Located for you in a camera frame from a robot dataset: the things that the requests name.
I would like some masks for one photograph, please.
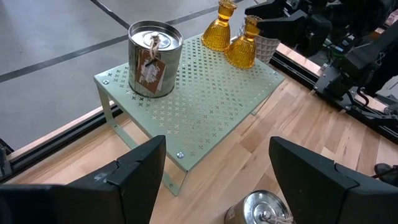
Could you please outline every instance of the white basket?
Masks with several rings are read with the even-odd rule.
[[[242,23],[242,26],[238,31],[238,37],[243,35],[243,30],[244,22]],[[280,40],[268,39],[260,36],[257,36],[254,40],[256,42],[256,58],[264,63],[269,63],[276,51],[276,48],[280,44]]]

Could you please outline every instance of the tin lid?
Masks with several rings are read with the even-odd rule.
[[[266,190],[258,190],[251,193],[244,201],[243,208],[246,223],[271,223],[262,219],[265,213],[275,217],[288,218],[290,213],[281,199]]]
[[[157,21],[140,21],[129,29],[129,38],[135,44],[149,49],[152,36],[159,37],[159,52],[168,52],[182,46],[182,34],[174,27]]]

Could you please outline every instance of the concrete floor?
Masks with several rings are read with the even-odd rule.
[[[232,36],[254,5],[238,1]],[[101,2],[128,24],[168,21],[186,39],[218,8],[217,0]],[[99,107],[93,75],[127,62],[118,39],[127,30],[90,0],[0,0],[0,28],[0,138],[14,149]]]

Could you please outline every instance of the string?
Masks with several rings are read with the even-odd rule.
[[[158,35],[153,35],[150,37],[151,42],[150,42],[150,47],[149,47],[149,56],[153,60],[156,57],[156,52],[159,49],[159,36]]]

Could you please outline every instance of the screw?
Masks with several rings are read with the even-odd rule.
[[[184,153],[178,152],[178,153],[177,153],[177,158],[179,158],[179,159],[184,158]]]

